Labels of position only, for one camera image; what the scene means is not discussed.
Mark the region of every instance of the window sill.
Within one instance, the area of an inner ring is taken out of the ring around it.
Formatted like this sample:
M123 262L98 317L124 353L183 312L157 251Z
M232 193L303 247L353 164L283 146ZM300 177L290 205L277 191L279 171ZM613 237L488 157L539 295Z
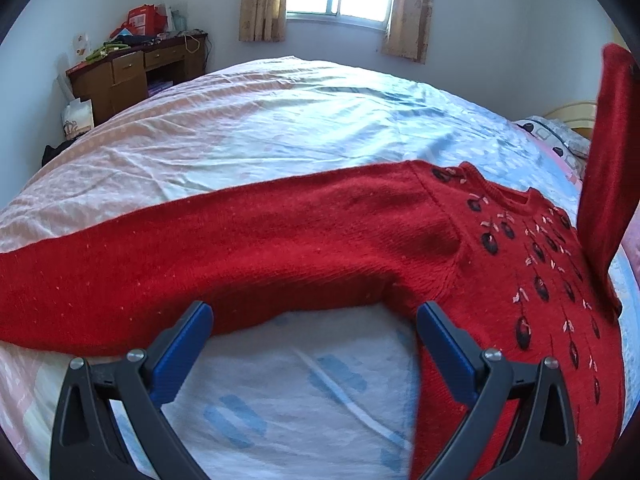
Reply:
M386 30L386 23L354 18L351 16L334 16L332 14L319 14L315 12L287 12L287 19L293 22L329 23L347 27L370 28L379 32Z

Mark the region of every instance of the floral curtain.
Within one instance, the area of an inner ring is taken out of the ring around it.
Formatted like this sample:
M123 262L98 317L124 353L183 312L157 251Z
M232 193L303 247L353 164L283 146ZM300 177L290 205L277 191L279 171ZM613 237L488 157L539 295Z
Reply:
M393 0L382 52L424 64L433 0Z
M287 0L242 0L240 41L282 41Z

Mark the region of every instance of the blue gripper pad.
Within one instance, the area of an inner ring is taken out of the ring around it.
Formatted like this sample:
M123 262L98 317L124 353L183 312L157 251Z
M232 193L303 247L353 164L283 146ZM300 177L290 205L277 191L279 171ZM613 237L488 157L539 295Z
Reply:
M453 398L472 408L479 397L476 369L460 345L474 353L477 348L478 360L480 347L467 332L453 325L436 303L429 302L418 307L416 325L422 343L436 363Z
M174 327L162 332L148 348L149 397L160 408L173 402L213 328L213 311L193 303Z

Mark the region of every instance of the window frame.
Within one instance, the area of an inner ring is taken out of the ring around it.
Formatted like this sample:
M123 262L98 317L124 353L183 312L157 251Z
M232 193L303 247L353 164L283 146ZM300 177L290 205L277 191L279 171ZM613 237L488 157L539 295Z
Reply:
M287 19L302 21L302 22L316 22L316 23L333 23L337 25L349 25L352 27L365 27L372 28L374 30L386 30L389 17L391 16L391 5L393 0L387 0L386 3L386 15L383 22L377 20L369 20L367 18L359 18L357 16L345 16L340 13L340 6L342 0L338 0L338 7L336 12L332 12L334 6L334 0L326 0L325 12L301 12L298 10L288 10Z

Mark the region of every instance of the sweater neckline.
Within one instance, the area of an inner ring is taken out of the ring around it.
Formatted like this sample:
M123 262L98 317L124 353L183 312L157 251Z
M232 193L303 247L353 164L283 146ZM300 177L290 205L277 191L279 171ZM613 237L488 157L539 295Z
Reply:
M462 162L460 168L465 171L468 180L483 189L488 197L509 212L533 215L544 201L542 193L533 187L529 187L526 191L517 191L501 186L485 179L478 168L469 162Z

